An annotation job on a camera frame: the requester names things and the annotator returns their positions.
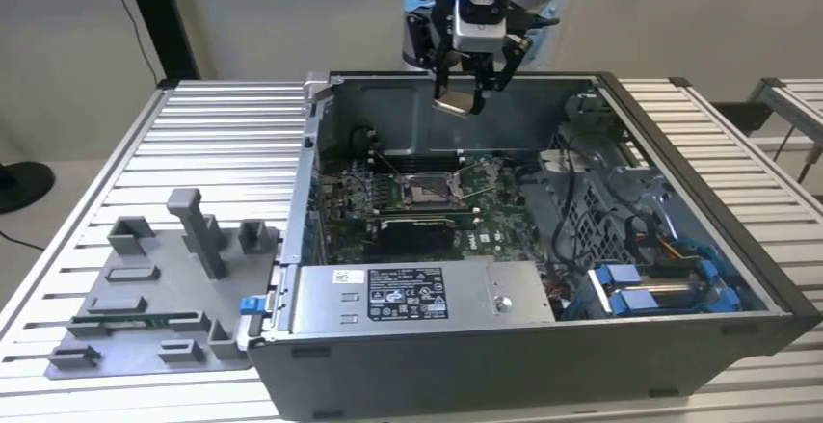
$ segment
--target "metal workbench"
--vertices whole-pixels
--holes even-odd
[[[623,81],[663,133],[823,309],[823,208],[748,144],[692,88]],[[285,229],[304,124],[301,83],[184,82],[160,90],[0,314],[0,418],[21,421],[276,421],[253,369],[49,381],[45,356],[64,335],[109,252],[121,215],[175,228],[171,188],[199,187],[225,226]],[[774,357],[742,360],[688,399],[500,410],[395,421],[819,421],[823,330]]]
[[[811,139],[823,145],[823,80],[766,78],[750,96]]]

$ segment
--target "power supply label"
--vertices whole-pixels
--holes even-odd
[[[440,267],[369,269],[369,319],[448,318],[447,286]]]

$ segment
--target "black pole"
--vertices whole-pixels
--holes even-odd
[[[199,79],[195,54],[189,46],[175,0],[135,0],[149,31],[168,79]]]

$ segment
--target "floor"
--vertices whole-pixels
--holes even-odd
[[[87,190],[104,160],[52,161],[56,182],[40,201],[15,213],[0,215],[0,230],[44,247]],[[0,239],[0,307],[12,297],[40,252]]]

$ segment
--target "green circuit board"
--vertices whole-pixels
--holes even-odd
[[[519,195],[515,169],[503,163],[491,155],[470,155],[460,170],[451,173],[397,177],[397,174],[371,174],[363,168],[352,168],[340,174],[340,181],[329,179],[324,185],[328,263],[476,257],[495,261],[542,260],[546,249]],[[439,186],[446,182],[448,189]],[[447,194],[452,194],[448,201],[443,198]],[[434,202],[419,204],[415,198]],[[452,221],[452,244],[426,253],[380,253],[376,250],[377,227],[381,221],[391,219]]]

